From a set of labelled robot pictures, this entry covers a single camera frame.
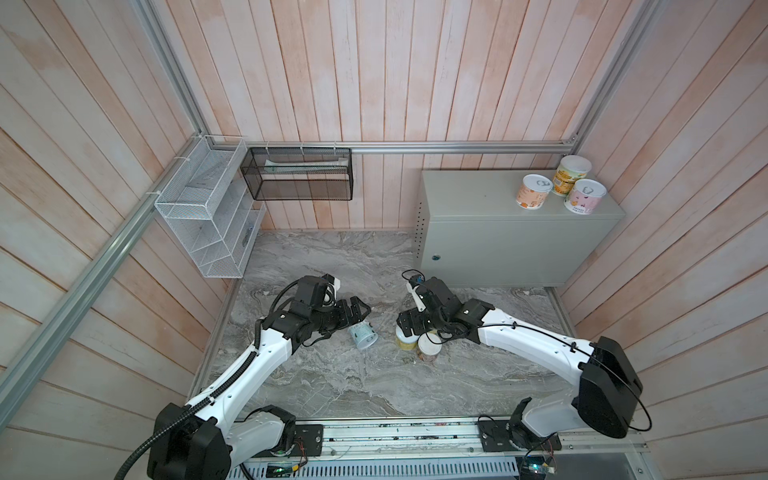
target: white can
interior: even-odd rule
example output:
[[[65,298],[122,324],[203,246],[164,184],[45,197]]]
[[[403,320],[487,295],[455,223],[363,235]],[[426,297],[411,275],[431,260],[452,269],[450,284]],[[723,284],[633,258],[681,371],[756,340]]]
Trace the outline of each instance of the white can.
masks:
[[[538,210],[552,190],[552,180],[544,175],[529,174],[523,177],[523,184],[515,200],[527,210]]]
[[[407,336],[402,331],[400,325],[395,325],[395,343],[402,350],[413,350],[416,348],[416,343],[419,341],[418,335]]]
[[[589,215],[600,204],[600,200],[608,193],[607,188],[600,182],[582,178],[577,180],[574,187],[565,198],[565,208],[579,215]]]
[[[442,340],[437,333],[428,332],[419,337],[419,358],[427,363],[434,362],[442,349]]]

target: gray metal box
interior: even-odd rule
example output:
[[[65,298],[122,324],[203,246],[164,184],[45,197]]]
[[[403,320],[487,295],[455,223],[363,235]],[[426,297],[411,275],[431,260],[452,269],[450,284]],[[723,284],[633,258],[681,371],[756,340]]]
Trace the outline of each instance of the gray metal box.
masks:
[[[550,193],[538,210],[515,202],[527,174],[554,170],[422,172],[414,265],[449,286],[561,286],[624,217],[606,196],[591,215]]]

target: wooden wall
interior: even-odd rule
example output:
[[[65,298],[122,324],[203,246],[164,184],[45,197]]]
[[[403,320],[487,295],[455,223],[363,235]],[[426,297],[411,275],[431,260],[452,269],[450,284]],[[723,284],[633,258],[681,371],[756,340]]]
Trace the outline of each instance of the wooden wall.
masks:
[[[154,0],[211,131],[252,141],[570,138],[641,3]],[[410,228],[422,169],[559,158],[356,156],[352,201],[270,201],[263,228]]]
[[[128,2],[3,0],[0,65],[5,370],[193,127]],[[153,222],[0,433],[0,476],[111,478],[184,401],[225,289]]]
[[[627,217],[562,298],[640,372],[665,478],[768,475],[767,25],[670,2],[581,149]]]

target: can lid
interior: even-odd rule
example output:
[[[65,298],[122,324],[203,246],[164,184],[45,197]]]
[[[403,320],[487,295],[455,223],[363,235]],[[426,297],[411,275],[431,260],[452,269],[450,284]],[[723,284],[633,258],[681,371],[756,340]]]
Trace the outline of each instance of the can lid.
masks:
[[[552,190],[552,180],[544,175],[529,174],[523,177],[523,185],[534,192],[549,192]]]
[[[576,180],[576,183],[574,184],[574,190],[578,190],[588,197],[602,197],[608,193],[608,190],[603,184],[588,178]]]
[[[560,165],[572,172],[586,174],[592,170],[592,162],[578,155],[567,155],[560,160]]]
[[[436,334],[424,333],[419,337],[419,350],[424,355],[437,355],[442,349],[441,342],[442,340]]]
[[[402,328],[400,328],[400,325],[395,325],[395,335],[397,336],[397,339],[403,343],[416,343],[419,341],[418,335],[407,336],[406,333],[402,331]]]

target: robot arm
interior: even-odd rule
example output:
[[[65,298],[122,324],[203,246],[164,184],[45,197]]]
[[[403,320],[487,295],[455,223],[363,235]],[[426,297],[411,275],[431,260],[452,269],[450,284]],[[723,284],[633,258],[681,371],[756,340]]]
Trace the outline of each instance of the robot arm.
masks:
[[[276,309],[292,286],[297,286],[296,295]],[[115,478],[124,478],[150,447],[147,475],[163,480],[222,479],[231,465],[259,452],[289,452],[295,416],[267,406],[245,421],[236,418],[271,373],[315,332],[327,339],[368,316],[370,307],[358,297],[349,303],[336,300],[340,286],[338,279],[325,275],[305,276],[286,287],[270,313],[256,322],[253,344],[185,406],[166,406],[155,420],[155,435],[131,454]]]
[[[643,386],[624,351],[601,337],[596,343],[574,339],[516,319],[490,303],[462,303],[439,279],[420,273],[407,279],[416,308],[401,312],[406,335],[437,330],[443,342],[466,338],[523,356],[556,373],[570,389],[543,399],[524,399],[512,415],[510,436],[532,449],[562,430],[591,427],[623,438]]]

